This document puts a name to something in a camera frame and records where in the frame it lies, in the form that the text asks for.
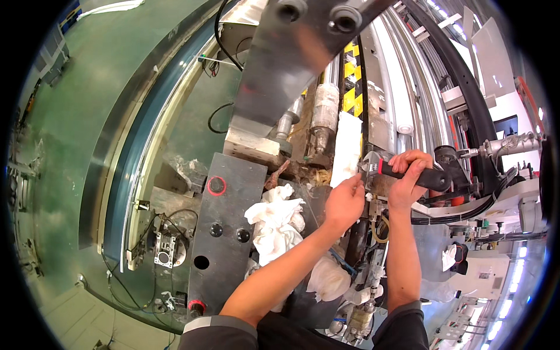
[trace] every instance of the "green floor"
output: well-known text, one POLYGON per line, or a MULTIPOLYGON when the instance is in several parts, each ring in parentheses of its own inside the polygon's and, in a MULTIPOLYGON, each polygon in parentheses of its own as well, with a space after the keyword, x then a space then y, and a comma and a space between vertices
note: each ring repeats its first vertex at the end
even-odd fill
MULTIPOLYGON (((65 34, 72 60, 53 88, 39 88, 19 146, 18 161, 32 162, 41 174, 32 183, 31 212, 20 217, 22 236, 35 240, 45 274, 30 282, 39 306, 68 291, 78 273, 99 294, 110 298, 101 256, 94 247, 77 249, 81 197, 90 158, 105 119, 141 61, 203 2, 146 0, 133 10, 86 17, 65 34)), ((184 169, 185 174, 193 168, 204 171, 213 153, 221 151, 224 135, 211 133, 207 118, 217 106, 233 99, 239 77, 237 70, 221 67, 218 77, 203 75, 198 82, 165 153, 165 159, 178 170, 184 169)), ((227 127, 227 112, 216 115, 215 128, 227 127)), ((164 270, 157 270, 158 293, 171 288, 164 270)), ((185 278, 183 273, 173 277, 175 290, 177 282, 186 283, 177 281, 185 278)), ((146 302, 152 294, 153 264, 144 261, 138 271, 125 273, 122 280, 138 302, 146 302)), ((125 299, 123 290, 113 285, 125 299)))

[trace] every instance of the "hand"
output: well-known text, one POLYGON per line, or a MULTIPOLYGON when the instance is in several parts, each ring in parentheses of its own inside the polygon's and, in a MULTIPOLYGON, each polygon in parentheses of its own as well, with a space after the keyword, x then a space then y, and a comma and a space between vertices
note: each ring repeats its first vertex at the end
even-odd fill
POLYGON ((394 172, 406 172, 389 191, 389 213, 405 213, 409 216, 412 204, 426 192, 426 188, 416 185, 416 181, 425 168, 433 167, 433 159, 420 150, 411 150, 394 156, 388 164, 394 172))
POLYGON ((345 232, 362 214, 366 190, 362 176, 355 176, 342 181, 331 192, 325 203, 325 223, 339 234, 345 232))

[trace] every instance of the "dark shirt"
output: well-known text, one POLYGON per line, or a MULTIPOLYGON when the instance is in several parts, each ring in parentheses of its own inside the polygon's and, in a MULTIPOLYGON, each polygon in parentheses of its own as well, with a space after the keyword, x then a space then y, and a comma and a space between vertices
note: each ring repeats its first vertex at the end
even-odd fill
MULTIPOLYGON (((372 338, 376 350, 428 349, 424 313, 416 301, 397 307, 372 338)), ((202 316, 185 326, 179 350, 356 349, 269 312, 256 330, 232 316, 202 316)))

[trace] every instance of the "blue hose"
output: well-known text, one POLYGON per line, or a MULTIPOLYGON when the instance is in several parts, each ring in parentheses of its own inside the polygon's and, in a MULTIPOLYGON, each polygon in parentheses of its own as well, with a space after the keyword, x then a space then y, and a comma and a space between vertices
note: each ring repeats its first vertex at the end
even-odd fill
POLYGON ((338 255, 337 252, 334 251, 334 249, 330 248, 330 249, 329 249, 329 252, 334 256, 334 258, 335 258, 336 260, 338 260, 339 263, 341 263, 341 265, 346 266, 346 268, 347 268, 348 270, 350 270, 350 272, 352 273, 352 277, 358 275, 358 273, 356 272, 356 270, 354 270, 354 268, 353 268, 352 266, 350 266, 350 265, 346 262, 346 260, 342 259, 342 258, 340 257, 340 255, 338 255))

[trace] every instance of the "white rag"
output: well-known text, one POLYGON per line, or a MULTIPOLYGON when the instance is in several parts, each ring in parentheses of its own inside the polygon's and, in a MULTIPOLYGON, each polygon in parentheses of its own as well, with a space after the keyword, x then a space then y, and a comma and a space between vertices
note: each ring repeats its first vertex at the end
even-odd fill
POLYGON ((305 221, 300 214, 303 199, 286 200, 293 188, 277 186, 263 194, 261 203, 253 204, 245 212, 250 224, 255 224, 253 244, 259 252, 259 265, 265 266, 293 248, 303 238, 300 232, 305 221))
POLYGON ((455 264, 455 253, 457 253, 457 245, 455 244, 448 245, 447 250, 441 253, 443 271, 449 270, 455 264))
POLYGON ((362 121, 352 114, 338 114, 337 140, 334 146, 333 175, 330 186, 335 188, 342 181, 356 175, 362 152, 362 121))
POLYGON ((351 278, 330 255, 323 255, 313 267, 306 292, 315 292, 317 302, 332 301, 346 293, 351 278))

